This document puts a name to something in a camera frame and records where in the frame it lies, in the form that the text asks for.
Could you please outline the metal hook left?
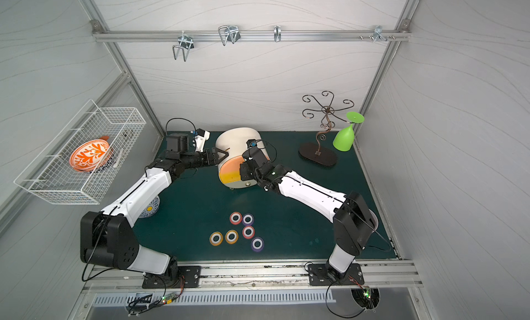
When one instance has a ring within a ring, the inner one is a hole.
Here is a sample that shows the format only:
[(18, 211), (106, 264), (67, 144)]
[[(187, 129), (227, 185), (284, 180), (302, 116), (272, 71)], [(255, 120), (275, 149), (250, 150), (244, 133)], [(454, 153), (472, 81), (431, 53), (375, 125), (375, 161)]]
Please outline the metal hook left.
[(177, 44), (172, 47), (173, 57), (175, 60), (179, 56), (186, 62), (188, 60), (190, 51), (195, 48), (194, 40), (192, 37), (185, 34), (183, 31), (181, 36), (177, 39)]

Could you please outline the orange patterned plate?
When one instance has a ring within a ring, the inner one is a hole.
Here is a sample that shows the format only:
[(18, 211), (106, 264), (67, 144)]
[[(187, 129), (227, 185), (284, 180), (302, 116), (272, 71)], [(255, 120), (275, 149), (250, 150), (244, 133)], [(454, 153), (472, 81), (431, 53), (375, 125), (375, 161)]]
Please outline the orange patterned plate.
[(109, 136), (102, 136), (79, 146), (70, 155), (71, 168), (77, 172), (92, 172), (105, 166), (113, 154), (109, 139)]

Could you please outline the metal hook small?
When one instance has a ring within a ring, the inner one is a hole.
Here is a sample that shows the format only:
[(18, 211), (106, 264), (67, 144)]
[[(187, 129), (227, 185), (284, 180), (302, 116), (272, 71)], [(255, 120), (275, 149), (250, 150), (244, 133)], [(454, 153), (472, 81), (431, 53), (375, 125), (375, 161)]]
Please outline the metal hook small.
[(274, 28), (273, 28), (273, 40), (275, 43), (279, 43), (281, 41), (281, 38), (282, 38), (282, 30), (281, 30), (281, 27), (276, 25)]

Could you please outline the red tape roll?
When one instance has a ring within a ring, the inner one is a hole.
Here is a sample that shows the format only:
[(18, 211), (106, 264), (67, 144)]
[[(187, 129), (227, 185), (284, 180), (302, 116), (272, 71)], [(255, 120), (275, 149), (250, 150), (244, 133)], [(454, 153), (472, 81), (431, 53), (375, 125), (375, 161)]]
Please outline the red tape roll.
[(245, 239), (252, 239), (255, 236), (255, 228), (253, 226), (245, 226), (242, 231), (242, 236)]
[(230, 214), (229, 221), (233, 225), (239, 225), (242, 222), (242, 215), (239, 212)]

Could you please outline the yellow drawer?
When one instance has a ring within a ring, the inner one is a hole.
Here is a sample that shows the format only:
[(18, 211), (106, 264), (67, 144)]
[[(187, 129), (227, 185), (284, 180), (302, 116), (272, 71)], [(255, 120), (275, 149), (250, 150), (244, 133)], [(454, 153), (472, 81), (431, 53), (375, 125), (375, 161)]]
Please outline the yellow drawer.
[(239, 183), (242, 181), (239, 170), (220, 170), (219, 180), (223, 184)]

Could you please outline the brown metal cup stand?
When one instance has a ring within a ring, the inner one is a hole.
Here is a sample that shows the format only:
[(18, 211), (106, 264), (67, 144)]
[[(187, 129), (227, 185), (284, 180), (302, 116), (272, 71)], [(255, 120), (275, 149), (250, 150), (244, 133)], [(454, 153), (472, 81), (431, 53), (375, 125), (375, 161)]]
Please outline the brown metal cup stand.
[(328, 104), (322, 104), (315, 96), (312, 94), (305, 94), (302, 97), (302, 101), (306, 104), (316, 103), (319, 106), (319, 109), (306, 108), (302, 110), (302, 116), (307, 119), (314, 119), (316, 113), (322, 113), (322, 119), (320, 120), (321, 130), (316, 133), (316, 142), (315, 143), (303, 143), (299, 149), (299, 155), (309, 161), (312, 161), (316, 164), (324, 166), (326, 168), (333, 167), (337, 161), (338, 156), (333, 151), (324, 147), (324, 142), (327, 140), (327, 135), (335, 127), (335, 122), (332, 117), (346, 122), (346, 119), (340, 118), (336, 113), (349, 110), (355, 107), (355, 103), (350, 99), (345, 99), (342, 103), (346, 106), (342, 109), (336, 110), (333, 107), (333, 102), (335, 95), (333, 92), (324, 90), (321, 93), (321, 96), (325, 99), (330, 98)]

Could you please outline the green plastic goblet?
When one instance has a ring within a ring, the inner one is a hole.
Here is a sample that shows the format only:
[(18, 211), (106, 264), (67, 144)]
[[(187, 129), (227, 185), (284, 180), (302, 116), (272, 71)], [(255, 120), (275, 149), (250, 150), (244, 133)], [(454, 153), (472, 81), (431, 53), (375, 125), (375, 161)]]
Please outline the green plastic goblet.
[(356, 134), (353, 130), (355, 124), (361, 124), (365, 120), (364, 116), (359, 112), (348, 112), (346, 114), (346, 121), (349, 125), (341, 129), (333, 140), (333, 146), (336, 150), (347, 152), (353, 147)]

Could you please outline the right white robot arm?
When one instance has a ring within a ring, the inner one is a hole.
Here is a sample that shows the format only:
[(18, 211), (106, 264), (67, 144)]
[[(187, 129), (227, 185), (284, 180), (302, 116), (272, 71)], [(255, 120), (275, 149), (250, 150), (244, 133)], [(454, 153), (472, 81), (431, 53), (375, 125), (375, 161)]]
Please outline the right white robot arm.
[(283, 165), (273, 165), (258, 147), (243, 152), (244, 172), (266, 192), (295, 199), (333, 224), (335, 246), (326, 262), (328, 276), (343, 279), (354, 260), (377, 232), (378, 218), (357, 192), (345, 194), (319, 186)]

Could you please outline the purple tape roll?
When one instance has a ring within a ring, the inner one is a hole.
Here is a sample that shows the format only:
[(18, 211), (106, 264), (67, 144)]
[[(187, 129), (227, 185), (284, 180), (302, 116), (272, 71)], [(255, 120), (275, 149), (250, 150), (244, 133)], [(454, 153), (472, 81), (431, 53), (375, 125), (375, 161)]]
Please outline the purple tape roll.
[(255, 237), (252, 239), (251, 249), (254, 252), (261, 252), (264, 249), (264, 240), (261, 237)]
[(255, 222), (255, 219), (254, 219), (254, 216), (252, 214), (245, 214), (243, 217), (242, 217), (242, 223), (245, 225), (245, 226), (252, 226)]

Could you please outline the metal hook middle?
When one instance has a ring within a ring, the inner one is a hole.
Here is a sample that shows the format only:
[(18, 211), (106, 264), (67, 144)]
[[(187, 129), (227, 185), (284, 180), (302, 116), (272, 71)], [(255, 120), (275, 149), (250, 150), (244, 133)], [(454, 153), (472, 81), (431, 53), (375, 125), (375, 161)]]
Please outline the metal hook middle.
[(223, 25), (219, 27), (218, 34), (223, 46), (226, 46), (227, 43), (235, 44), (241, 38), (239, 27), (235, 25)]

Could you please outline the orange tape roll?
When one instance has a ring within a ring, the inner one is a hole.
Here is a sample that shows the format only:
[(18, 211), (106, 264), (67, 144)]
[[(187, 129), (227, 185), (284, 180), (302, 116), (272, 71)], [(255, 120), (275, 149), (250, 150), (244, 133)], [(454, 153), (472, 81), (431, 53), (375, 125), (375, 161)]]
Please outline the orange tape roll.
[(221, 232), (213, 232), (209, 237), (209, 242), (213, 246), (220, 245), (224, 240), (224, 236)]
[(227, 244), (233, 245), (238, 241), (238, 239), (239, 239), (239, 234), (236, 230), (229, 230), (225, 234), (225, 241), (227, 242)]

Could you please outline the aluminium top rail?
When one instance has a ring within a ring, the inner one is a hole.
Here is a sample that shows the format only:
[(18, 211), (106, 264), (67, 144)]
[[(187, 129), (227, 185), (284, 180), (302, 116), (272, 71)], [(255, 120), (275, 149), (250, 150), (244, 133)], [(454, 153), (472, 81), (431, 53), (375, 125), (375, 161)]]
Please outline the aluminium top rail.
[[(303, 42), (356, 42), (359, 36), (369, 36), (373, 30), (282, 30), (280, 43)], [(396, 37), (395, 41), (408, 41), (409, 31), (383, 30), (386, 35)], [(101, 43), (176, 43), (183, 31), (108, 31), (92, 36)], [(184, 31), (195, 43), (220, 43), (218, 31)], [(274, 43), (272, 30), (240, 30), (241, 43)]]

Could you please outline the metal hook right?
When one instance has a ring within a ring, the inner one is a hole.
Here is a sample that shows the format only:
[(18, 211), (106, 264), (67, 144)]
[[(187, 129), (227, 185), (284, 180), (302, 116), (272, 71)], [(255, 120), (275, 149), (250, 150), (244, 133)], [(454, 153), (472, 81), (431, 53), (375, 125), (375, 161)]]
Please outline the metal hook right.
[(371, 41), (373, 43), (376, 42), (391, 42), (395, 41), (396, 37), (392, 35), (386, 35), (382, 29), (381, 26), (377, 26), (374, 28), (373, 33), (369, 36), (359, 36), (359, 39), (361, 41)]

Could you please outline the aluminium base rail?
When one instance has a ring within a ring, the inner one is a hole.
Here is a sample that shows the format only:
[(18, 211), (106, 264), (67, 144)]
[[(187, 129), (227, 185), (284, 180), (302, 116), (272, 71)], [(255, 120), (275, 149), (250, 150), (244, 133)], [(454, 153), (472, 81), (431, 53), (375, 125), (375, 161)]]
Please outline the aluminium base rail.
[[(296, 290), (331, 285), (321, 259), (303, 261), (183, 261), (179, 270), (186, 289), (193, 292), (223, 290)], [(85, 293), (142, 292), (140, 273), (110, 270), (87, 281)], [(358, 260), (336, 288), (421, 288), (422, 279), (410, 260)]]

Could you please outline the cream round drawer cabinet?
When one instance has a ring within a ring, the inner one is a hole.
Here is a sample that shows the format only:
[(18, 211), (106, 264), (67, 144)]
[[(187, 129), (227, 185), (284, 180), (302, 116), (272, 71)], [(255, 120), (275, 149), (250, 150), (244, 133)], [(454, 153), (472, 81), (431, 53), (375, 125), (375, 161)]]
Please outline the cream round drawer cabinet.
[[(252, 128), (235, 128), (227, 130), (222, 133), (216, 140), (215, 147), (222, 150), (228, 150), (228, 157), (242, 156), (243, 152), (247, 150), (247, 141), (249, 139), (259, 139), (258, 146), (263, 149), (265, 154), (270, 158), (264, 143), (261, 141), (262, 137), (259, 132)], [(239, 183), (224, 184), (231, 189), (242, 189), (256, 186), (258, 183), (254, 180), (241, 181)]]

